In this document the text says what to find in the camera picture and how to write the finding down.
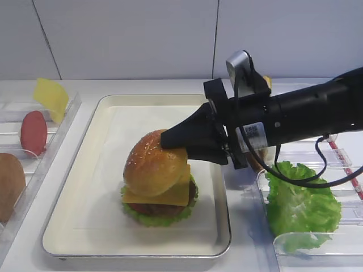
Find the white tile wall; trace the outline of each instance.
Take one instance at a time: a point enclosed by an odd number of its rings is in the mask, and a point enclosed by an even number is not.
[[[221,0],[215,77],[236,50],[273,77],[334,77],[363,66],[362,0]]]
[[[59,79],[31,0],[0,1],[0,80]]]
[[[63,79],[211,78],[217,0],[35,0]]]

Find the lettuce leaf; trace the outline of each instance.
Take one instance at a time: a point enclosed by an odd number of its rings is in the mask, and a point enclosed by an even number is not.
[[[316,172],[303,165],[294,167],[290,162],[278,163],[283,175],[292,180],[311,177]],[[341,219],[341,204],[335,199],[330,188],[312,189],[292,185],[273,174],[266,173],[270,191],[266,205],[267,220],[275,236],[288,232],[333,232]],[[320,178],[311,183],[326,183]],[[290,236],[284,242],[284,250],[293,252],[297,249],[320,247],[331,239],[329,235]]]
[[[196,185],[193,176],[191,175],[191,181]],[[126,186],[121,188],[121,195],[125,192]],[[176,222],[179,222],[183,219],[188,218],[192,214],[192,208],[195,206],[198,199],[198,186],[196,185],[196,193],[191,204],[173,218],[164,218],[157,216],[148,216],[145,214],[140,214],[137,211],[131,209],[131,207],[127,203],[122,203],[124,212],[129,214],[134,220],[140,222],[141,224],[147,227],[168,227]]]

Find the cheese slice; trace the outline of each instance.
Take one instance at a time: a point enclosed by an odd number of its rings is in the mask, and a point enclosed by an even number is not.
[[[186,207],[189,203],[189,182],[191,180],[191,166],[188,164],[187,169],[179,181],[165,193],[156,197],[143,197],[132,193],[126,189],[123,194],[124,203],[138,204],[164,204]]]
[[[267,82],[267,86],[271,89],[272,87],[272,79],[266,75],[263,76],[264,80]]]
[[[60,124],[63,121],[69,97],[60,84],[38,78],[33,98],[49,110],[53,122]]]

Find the countertop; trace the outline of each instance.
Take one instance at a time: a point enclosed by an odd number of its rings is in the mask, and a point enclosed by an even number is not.
[[[324,82],[327,79],[279,79],[273,80],[273,93],[278,94]],[[87,122],[91,118],[98,101],[111,94],[203,94],[203,82],[206,80],[62,80],[59,81],[67,91],[78,92],[82,105],[68,131],[63,144],[20,228],[16,239],[2,265],[0,272],[8,271],[77,271],[80,267],[68,267],[61,260],[48,259],[41,250],[40,235],[50,207],[56,197],[65,172],[71,163]],[[0,97],[13,99],[29,96],[35,81],[0,82]],[[228,80],[224,81],[227,93],[232,90]],[[355,165],[363,164],[363,157],[356,149],[356,143],[362,133],[344,133],[336,141],[339,148],[344,148]],[[243,179],[253,179],[248,170],[233,171],[230,166],[223,167],[227,186],[230,209],[232,243],[228,252],[209,271],[273,271],[269,269],[266,256],[248,232],[253,229],[253,220],[248,215],[253,213],[250,199],[243,197],[243,192],[236,189]],[[352,271],[350,267],[338,268],[337,271]]]

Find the clear plastic container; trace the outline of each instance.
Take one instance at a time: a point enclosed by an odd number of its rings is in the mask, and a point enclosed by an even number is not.
[[[292,164],[302,163],[319,172],[323,167],[320,157],[316,151],[311,150],[312,148],[307,151],[299,150],[303,145],[298,146],[298,143],[294,143],[292,146],[296,148],[282,152],[278,161],[287,160]],[[328,167],[321,178],[327,181],[345,177],[347,168],[352,171],[358,168],[358,166],[352,165],[344,150],[322,149],[322,151],[328,160]],[[273,159],[267,158],[266,162],[271,165]],[[263,254],[266,256],[275,255],[280,271],[295,271],[295,269],[312,271],[312,267],[320,271],[319,267],[363,266],[363,202],[356,192],[361,188],[363,177],[359,176],[356,180],[358,188],[353,186],[351,182],[331,188],[335,198],[342,205],[341,221],[335,232],[293,232],[273,237],[265,216],[265,204],[269,193],[268,180],[265,177],[265,170],[259,172],[257,183],[251,186],[250,192],[255,200],[255,209],[260,220],[261,231],[268,233],[265,235],[273,244],[273,247],[260,249],[264,251]],[[287,250],[289,245],[298,245],[306,239],[325,239],[326,241],[318,248]]]
[[[336,141],[338,138],[338,134],[332,134],[329,136],[329,138],[326,140],[327,142],[329,141]],[[311,142],[316,142],[316,140],[318,140],[319,137],[313,137],[313,138],[307,138],[307,139],[303,139],[298,141],[299,143],[311,143]]]
[[[57,125],[50,119],[49,112],[30,97],[28,101],[23,99],[21,102],[0,100],[0,153],[16,156],[26,177],[26,187],[14,205],[14,212],[6,223],[0,223],[0,267],[80,105],[80,96],[70,95],[64,120]],[[34,157],[28,156],[22,149],[19,133],[24,117],[31,111],[40,111],[48,127],[46,151]]]

